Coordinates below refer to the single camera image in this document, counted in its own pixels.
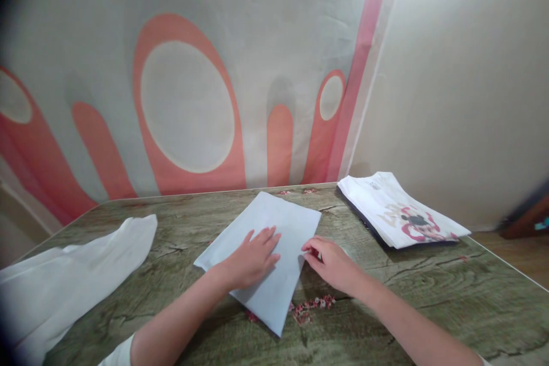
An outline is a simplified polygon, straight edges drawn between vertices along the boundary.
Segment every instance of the white cloth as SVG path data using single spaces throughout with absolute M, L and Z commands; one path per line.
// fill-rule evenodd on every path
M 230 294 L 246 306 L 276 335 L 281 336 L 301 269 L 303 244 L 314 236 L 321 213 L 260 192 L 246 209 L 223 230 L 194 262 L 204 270 L 222 262 L 242 243 L 248 232 L 276 226 L 282 233 L 274 253 L 280 253 L 276 268 L 261 282 Z
M 82 246 L 53 248 L 0 271 L 16 355 L 42 364 L 70 327 L 147 257 L 156 215 L 128 218 L 118 230 Z
M 396 249 L 452 241 L 471 234 L 454 220 L 410 197 L 392 173 L 377 172 L 365 178 L 347 176 L 337 186 L 385 243 Z
M 116 346 L 116 349 L 106 358 L 103 359 L 99 366 L 132 366 L 130 360 L 130 349 L 132 348 L 133 337 L 131 335 L 121 344 Z

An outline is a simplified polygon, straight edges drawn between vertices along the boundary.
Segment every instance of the forearm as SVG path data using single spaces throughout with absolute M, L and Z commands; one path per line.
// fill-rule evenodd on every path
M 419 366 L 478 365 L 480 357 L 368 275 L 356 297 L 370 307 Z
M 212 268 L 185 293 L 137 331 L 132 366 L 171 366 L 208 314 L 230 291 L 222 273 Z

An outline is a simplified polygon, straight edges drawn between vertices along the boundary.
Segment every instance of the hand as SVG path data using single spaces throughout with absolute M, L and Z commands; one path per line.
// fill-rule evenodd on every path
M 279 242 L 281 233 L 274 234 L 276 226 L 263 229 L 252 241 L 253 230 L 227 259 L 217 264 L 228 282 L 229 290 L 245 289 L 261 280 L 280 259 L 271 254 Z
M 343 249 L 323 237 L 314 236 L 301 250 L 309 252 L 304 255 L 305 260 L 324 281 L 352 297 L 357 297 L 360 280 L 369 277 Z

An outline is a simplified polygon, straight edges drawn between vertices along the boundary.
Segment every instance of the table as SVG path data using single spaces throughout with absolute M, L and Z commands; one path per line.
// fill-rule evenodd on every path
M 328 183 L 118 200 L 87 212 L 28 257 L 107 235 L 130 216 L 156 213 L 158 229 L 145 262 L 74 324 L 45 364 L 97 365 L 202 275 L 193 261 L 261 190 L 321 211 L 317 234 L 335 240 L 368 273 L 488 361 L 549 361 L 547 291 L 470 238 L 455 246 L 384 251 L 336 193 L 336 184 Z M 412 364 L 365 306 L 332 289 L 306 264 L 292 301 L 326 294 L 337 303 L 312 310 L 311 322 L 303 325 L 289 314 L 282 339 L 250 322 L 228 296 L 180 362 Z

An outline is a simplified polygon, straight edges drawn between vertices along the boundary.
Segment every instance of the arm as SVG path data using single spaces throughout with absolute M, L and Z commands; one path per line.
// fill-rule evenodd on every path
M 371 308 L 417 365 L 482 366 L 480 356 L 367 275 L 334 242 L 314 236 L 302 250 L 327 283 Z
M 132 366 L 171 366 L 207 315 L 231 290 L 251 286 L 274 266 L 271 254 L 281 234 L 265 228 L 252 241 L 253 230 L 240 247 L 215 265 L 185 293 L 139 329 L 132 342 Z

